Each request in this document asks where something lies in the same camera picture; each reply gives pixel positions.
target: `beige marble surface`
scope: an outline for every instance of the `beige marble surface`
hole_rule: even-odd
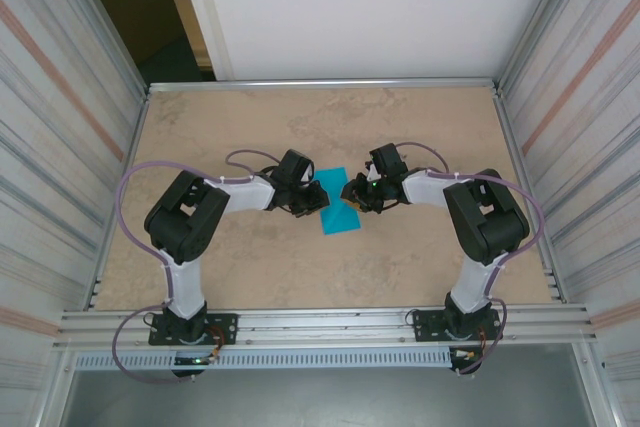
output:
[[[368,151],[416,140],[438,149],[452,169],[487,167],[515,180],[488,89],[353,89],[261,92],[171,92],[151,99],[135,163],[169,159],[215,175],[243,175],[224,165],[234,149],[280,157],[288,148],[309,155],[317,169],[364,168]],[[437,165],[406,147],[409,167]],[[243,158],[256,169],[260,157]],[[177,172],[139,172],[124,215],[147,240],[143,219]],[[296,219],[283,211],[223,217],[202,263],[211,308],[338,308],[440,305],[455,283],[462,250],[445,209],[401,206],[360,215],[357,231],[325,236],[319,215]],[[133,309],[165,297],[158,262],[130,244],[119,228],[96,307]],[[510,303],[549,302],[536,249],[515,259],[495,295]]]

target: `vent grille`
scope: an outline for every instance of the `vent grille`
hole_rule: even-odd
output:
[[[220,352],[215,364],[175,366],[180,358],[199,357],[206,353],[129,352],[120,356],[131,370],[201,370],[218,369],[308,369],[353,367],[451,367],[447,347],[361,348],[361,349],[272,349],[227,350]],[[110,352],[86,352],[78,357],[76,370],[116,370]]]

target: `blue cloth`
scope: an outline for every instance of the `blue cloth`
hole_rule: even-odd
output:
[[[347,171],[344,167],[318,170],[314,175],[329,196],[329,207],[320,211],[322,230],[325,235],[347,232],[360,228],[358,212],[340,200],[342,188],[347,184]]]

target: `blue towel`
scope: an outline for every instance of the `blue towel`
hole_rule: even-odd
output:
[[[318,170],[314,180],[318,180],[329,196],[329,207],[320,211],[322,230],[325,235],[347,232],[360,228],[358,212],[340,200],[342,188],[347,184],[347,171],[344,167]]]

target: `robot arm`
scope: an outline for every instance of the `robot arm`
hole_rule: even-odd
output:
[[[485,180],[444,180],[424,169],[409,170],[393,144],[370,152],[341,197],[361,212],[381,213],[397,204],[447,207],[465,257],[458,281],[445,299],[446,328],[456,338],[475,332],[490,315],[489,292],[502,266],[529,235],[529,224],[509,190]],[[480,174],[500,178],[495,170]],[[391,206],[385,202],[394,201]]]
[[[313,162],[294,150],[273,169],[243,183],[214,183],[181,172],[144,223],[152,245],[168,261],[173,301],[163,316],[174,337],[191,343],[204,331],[200,262],[223,215],[281,207],[301,217],[327,205],[326,192],[313,181]]]

